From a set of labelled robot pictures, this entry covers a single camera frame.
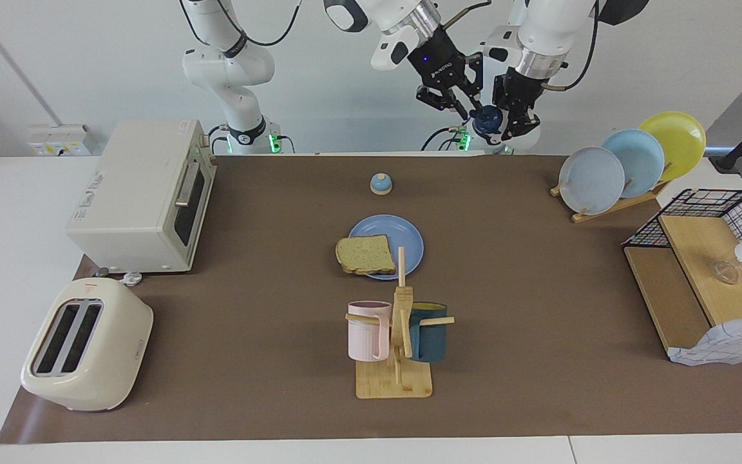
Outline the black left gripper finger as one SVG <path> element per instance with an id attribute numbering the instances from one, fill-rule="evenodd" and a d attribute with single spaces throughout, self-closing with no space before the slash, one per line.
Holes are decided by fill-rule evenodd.
<path id="1" fill-rule="evenodd" d="M 504 128 L 511 128 L 513 125 L 512 98 L 509 92 L 510 83 L 513 83 L 513 74 L 501 74 L 493 79 L 492 104 L 498 109 L 500 124 Z"/>
<path id="2" fill-rule="evenodd" d="M 527 103 L 511 104 L 511 137 L 517 138 L 530 133 L 540 124 L 539 118 L 533 112 L 533 105 Z"/>

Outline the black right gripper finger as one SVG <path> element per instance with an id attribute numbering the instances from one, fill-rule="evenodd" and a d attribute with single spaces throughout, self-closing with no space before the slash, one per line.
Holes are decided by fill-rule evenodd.
<path id="1" fill-rule="evenodd" d="M 420 85 L 416 89 L 416 99 L 439 111 L 454 110 L 464 121 L 468 120 L 468 111 L 462 105 L 450 88 L 441 89 L 441 92 L 433 92 L 431 88 Z"/>
<path id="2" fill-rule="evenodd" d="M 468 97 L 474 108 L 482 108 L 480 95 L 483 87 L 483 55 L 466 55 L 459 88 Z"/>

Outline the clear squeeze bottle blue cap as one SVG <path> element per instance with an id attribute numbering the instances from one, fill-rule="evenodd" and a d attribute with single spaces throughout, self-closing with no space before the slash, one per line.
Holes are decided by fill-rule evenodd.
<path id="1" fill-rule="evenodd" d="M 503 140 L 504 130 L 508 126 L 508 112 L 497 106 L 483 106 L 482 111 L 474 112 L 466 129 L 471 134 L 469 148 L 482 150 L 486 155 L 509 155 L 531 149 L 538 144 L 542 126 L 537 126 L 521 136 Z"/>

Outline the toasted bread slice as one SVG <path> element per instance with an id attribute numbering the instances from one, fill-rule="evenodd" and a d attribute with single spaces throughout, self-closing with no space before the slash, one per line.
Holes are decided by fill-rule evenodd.
<path id="1" fill-rule="evenodd" d="M 394 275 L 394 256 L 388 236 L 353 236 L 336 244 L 336 258 L 345 273 L 356 275 Z"/>

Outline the pale grey plate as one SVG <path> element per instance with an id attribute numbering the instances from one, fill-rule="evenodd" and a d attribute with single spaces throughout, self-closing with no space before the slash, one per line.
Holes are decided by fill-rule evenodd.
<path id="1" fill-rule="evenodd" d="M 560 168 L 560 196 L 575 213 L 604 213 L 622 196 L 626 184 L 621 162 L 601 147 L 580 149 Z"/>

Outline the light blue plate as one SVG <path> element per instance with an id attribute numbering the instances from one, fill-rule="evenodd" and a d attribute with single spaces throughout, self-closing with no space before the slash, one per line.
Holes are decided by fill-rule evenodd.
<path id="1" fill-rule="evenodd" d="M 625 173 L 622 198 L 633 198 L 647 193 L 663 175 L 665 156 L 659 141 L 645 130 L 620 130 L 607 138 L 601 147 L 621 162 Z"/>

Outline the wooden plate rack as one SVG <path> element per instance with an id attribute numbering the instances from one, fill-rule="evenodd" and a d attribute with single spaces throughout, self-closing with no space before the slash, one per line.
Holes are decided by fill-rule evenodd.
<path id="1" fill-rule="evenodd" d="M 566 164 L 568 164 L 568 162 L 565 162 L 563 166 L 560 168 L 560 174 L 565 173 Z M 666 188 L 666 186 L 669 183 L 671 183 L 671 181 L 661 181 L 661 182 L 658 182 L 657 185 L 654 186 L 654 188 L 642 194 L 641 196 L 630 197 L 630 198 L 620 198 L 618 199 L 617 202 L 615 202 L 614 205 L 612 205 L 611 208 L 607 209 L 607 211 L 604 211 L 597 215 L 587 215 L 586 209 L 581 209 L 579 212 L 571 215 L 571 222 L 575 224 L 583 223 L 583 222 L 586 222 L 587 220 L 592 220 L 592 219 L 595 219 L 596 217 L 601 217 L 601 215 L 610 214 L 615 211 L 620 211 L 621 209 L 630 208 L 631 206 L 635 206 L 643 202 L 648 202 L 648 200 L 656 199 L 656 197 L 663 191 L 663 189 Z M 555 187 L 549 190 L 549 194 L 552 197 L 559 197 L 560 189 L 562 189 L 564 186 L 565 186 L 565 182 L 559 181 Z"/>

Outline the yellow plate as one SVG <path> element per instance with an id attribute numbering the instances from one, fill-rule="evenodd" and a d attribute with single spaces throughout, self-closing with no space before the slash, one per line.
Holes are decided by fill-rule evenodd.
<path id="1" fill-rule="evenodd" d="M 663 171 L 659 183 L 682 177 L 695 168 L 706 149 L 706 132 L 691 115 L 680 111 L 664 111 L 651 115 L 639 124 L 640 130 L 651 134 L 663 149 Z"/>

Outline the teal mug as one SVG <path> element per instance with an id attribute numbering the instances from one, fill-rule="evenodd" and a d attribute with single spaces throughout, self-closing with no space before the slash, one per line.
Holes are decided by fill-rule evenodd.
<path id="1" fill-rule="evenodd" d="M 414 302 L 410 311 L 410 344 L 415 362 L 441 362 L 446 356 L 446 326 L 421 326 L 422 320 L 448 316 L 447 305 L 435 302 Z"/>

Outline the pink mug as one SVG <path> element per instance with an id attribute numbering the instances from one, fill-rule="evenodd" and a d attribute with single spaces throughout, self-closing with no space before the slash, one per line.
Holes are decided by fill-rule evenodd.
<path id="1" fill-rule="evenodd" d="M 348 321 L 348 356 L 359 362 L 379 362 L 390 356 L 390 320 L 392 305 L 388 302 L 360 300 L 348 303 L 348 314 L 374 319 L 374 323 Z"/>

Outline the small clear glass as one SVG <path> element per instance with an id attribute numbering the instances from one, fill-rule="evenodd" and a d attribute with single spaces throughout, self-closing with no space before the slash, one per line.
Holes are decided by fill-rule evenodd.
<path id="1" fill-rule="evenodd" d="M 740 279 L 740 264 L 733 260 L 717 260 L 712 263 L 712 271 L 719 282 L 737 285 Z"/>

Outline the wooden mug tree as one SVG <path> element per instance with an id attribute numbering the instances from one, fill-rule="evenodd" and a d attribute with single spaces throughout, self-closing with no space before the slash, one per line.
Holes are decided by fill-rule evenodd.
<path id="1" fill-rule="evenodd" d="M 356 366 L 356 396 L 360 400 L 427 398 L 433 393 L 430 362 L 410 359 L 410 311 L 415 302 L 412 287 L 406 285 L 404 276 L 404 247 L 398 249 L 398 285 L 392 302 L 390 320 L 390 356 L 379 362 L 354 361 Z M 373 324 L 371 317 L 345 314 L 347 321 L 365 321 Z M 422 320 L 421 326 L 452 324 L 454 317 Z"/>

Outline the brown table mat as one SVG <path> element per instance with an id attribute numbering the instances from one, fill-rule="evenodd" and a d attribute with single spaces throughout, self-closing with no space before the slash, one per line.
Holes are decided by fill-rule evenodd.
<path id="1" fill-rule="evenodd" d="M 657 203 L 572 224 L 549 195 L 562 163 L 220 157 L 192 271 L 134 290 L 154 322 L 126 401 L 20 391 L 0 443 L 742 432 L 742 364 L 668 361 L 620 249 Z M 376 214 L 420 230 L 406 281 L 457 320 L 427 399 L 354 393 L 345 309 L 395 283 L 343 273 L 335 245 Z"/>

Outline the white toaster oven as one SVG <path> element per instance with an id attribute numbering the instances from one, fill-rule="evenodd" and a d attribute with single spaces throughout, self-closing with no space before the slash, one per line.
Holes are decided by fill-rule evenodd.
<path id="1" fill-rule="evenodd" d="M 198 120 L 119 122 L 66 235 L 110 273 L 191 270 L 213 158 Z"/>

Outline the white wall socket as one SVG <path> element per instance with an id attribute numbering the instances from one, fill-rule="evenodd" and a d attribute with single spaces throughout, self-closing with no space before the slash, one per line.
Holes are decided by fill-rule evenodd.
<path id="1" fill-rule="evenodd" d="M 98 156 L 97 141 L 84 124 L 30 124 L 28 147 L 41 157 Z"/>

